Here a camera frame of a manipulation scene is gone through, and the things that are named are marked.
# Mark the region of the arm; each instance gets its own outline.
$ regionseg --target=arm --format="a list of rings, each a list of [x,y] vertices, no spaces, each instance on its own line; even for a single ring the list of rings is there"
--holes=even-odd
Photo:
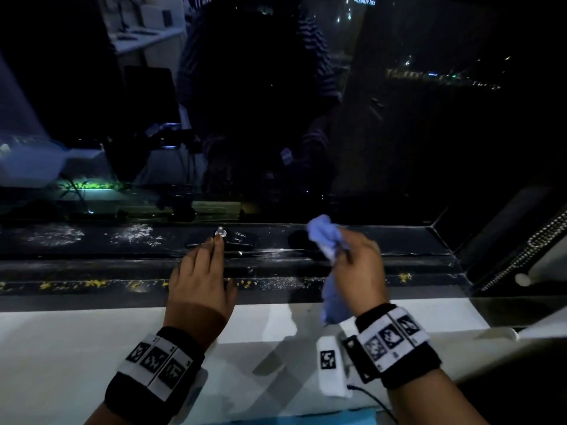
[[[189,252],[174,268],[170,276],[170,292],[163,326],[164,328],[175,328],[176,331],[181,330],[182,334],[190,336],[191,340],[196,343],[197,349],[202,349],[202,352],[205,352],[220,335],[236,304],[237,287],[229,280],[225,289],[223,270],[224,241],[221,236],[216,236],[214,240],[210,238],[203,245]],[[182,383],[183,380],[180,380],[176,389]],[[185,393],[177,395],[184,399],[187,394],[188,389]],[[121,406],[119,401],[115,407],[122,408],[127,403],[125,395],[123,405]],[[131,424],[130,421],[112,411],[109,406],[110,404],[103,402],[85,422],[85,425]]]
[[[358,318],[389,302],[384,264],[375,242],[360,233],[345,229],[341,229],[341,233],[350,247],[351,256],[340,254],[333,272],[339,292]],[[487,424],[459,388],[439,368],[430,370],[399,388],[389,388],[388,396],[401,424]]]

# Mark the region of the black wristband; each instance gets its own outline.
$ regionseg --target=black wristband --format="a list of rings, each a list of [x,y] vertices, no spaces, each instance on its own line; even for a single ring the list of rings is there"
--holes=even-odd
[[[356,326],[361,333],[375,321],[396,309],[397,306],[390,303],[381,304],[361,314],[356,319]],[[435,350],[424,342],[416,346],[411,352],[398,359],[396,363],[380,373],[382,384],[386,389],[396,389],[431,370],[441,366],[441,359]]]
[[[161,328],[120,365],[104,403],[134,424],[166,425],[187,398],[203,359],[202,348],[187,333]]]

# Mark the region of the person's left hand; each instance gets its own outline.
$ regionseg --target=person's left hand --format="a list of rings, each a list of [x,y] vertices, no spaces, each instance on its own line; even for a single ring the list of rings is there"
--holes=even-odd
[[[163,326],[179,328],[203,350],[220,335],[237,300],[237,286],[224,289],[224,241],[209,238],[190,251],[171,273]]]

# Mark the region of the cleaning cloth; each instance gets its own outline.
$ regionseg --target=cleaning cloth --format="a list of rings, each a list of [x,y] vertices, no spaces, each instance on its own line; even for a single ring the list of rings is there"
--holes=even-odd
[[[307,224],[309,240],[317,243],[323,255],[329,259],[331,265],[335,264],[338,248],[349,249],[344,241],[343,235],[336,224],[331,223],[329,216],[321,215]],[[322,313],[321,319],[324,325],[340,323],[352,316],[335,285],[335,276],[331,273],[322,287]]]

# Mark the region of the white dust smudge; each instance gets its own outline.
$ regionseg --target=white dust smudge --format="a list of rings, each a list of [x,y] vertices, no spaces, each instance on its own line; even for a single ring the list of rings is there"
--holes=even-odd
[[[113,244],[119,243],[142,243],[148,246],[158,246],[163,240],[162,236],[153,237],[151,235],[153,228],[147,224],[133,224],[124,228],[112,236],[110,240]]]
[[[24,240],[37,246],[67,246],[80,241],[84,236],[78,228],[67,224],[38,225],[34,232],[25,235]]]

